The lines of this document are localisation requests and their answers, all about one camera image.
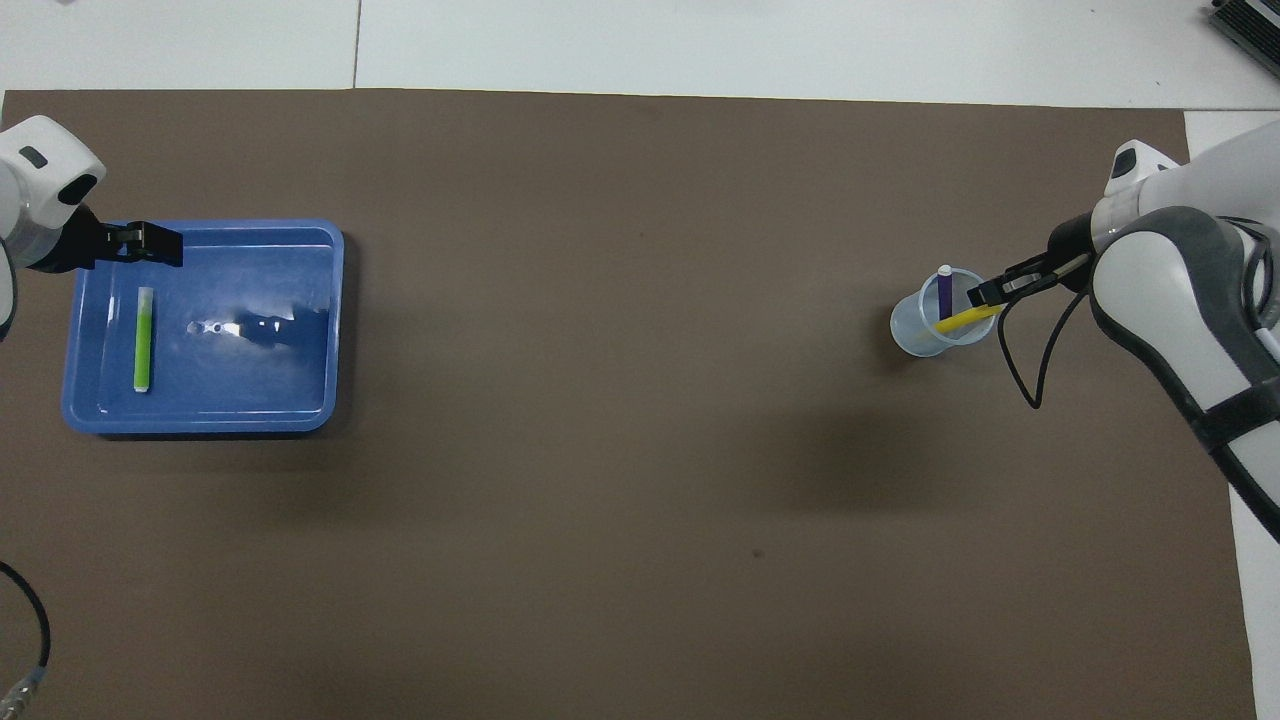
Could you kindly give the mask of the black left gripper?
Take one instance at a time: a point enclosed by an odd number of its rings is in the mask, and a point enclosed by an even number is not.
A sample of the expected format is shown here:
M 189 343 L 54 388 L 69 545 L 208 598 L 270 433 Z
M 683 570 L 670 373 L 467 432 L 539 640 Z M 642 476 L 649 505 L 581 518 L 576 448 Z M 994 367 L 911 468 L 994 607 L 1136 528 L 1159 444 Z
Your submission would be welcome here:
M 184 264 L 183 234 L 152 222 L 104 223 L 81 204 L 38 260 L 38 272 L 92 270 L 102 263 Z

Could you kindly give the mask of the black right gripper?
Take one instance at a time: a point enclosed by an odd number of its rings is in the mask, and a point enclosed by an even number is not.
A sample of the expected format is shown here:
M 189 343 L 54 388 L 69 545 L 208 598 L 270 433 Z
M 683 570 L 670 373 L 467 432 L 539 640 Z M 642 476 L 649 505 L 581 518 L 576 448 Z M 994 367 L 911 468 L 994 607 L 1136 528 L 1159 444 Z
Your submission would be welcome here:
M 1073 293 L 1087 292 L 1097 249 L 1092 211 L 1056 225 L 1041 252 L 1007 268 L 1004 275 L 983 281 L 966 296 L 973 307 L 998 307 L 1030 297 L 1055 286 Z

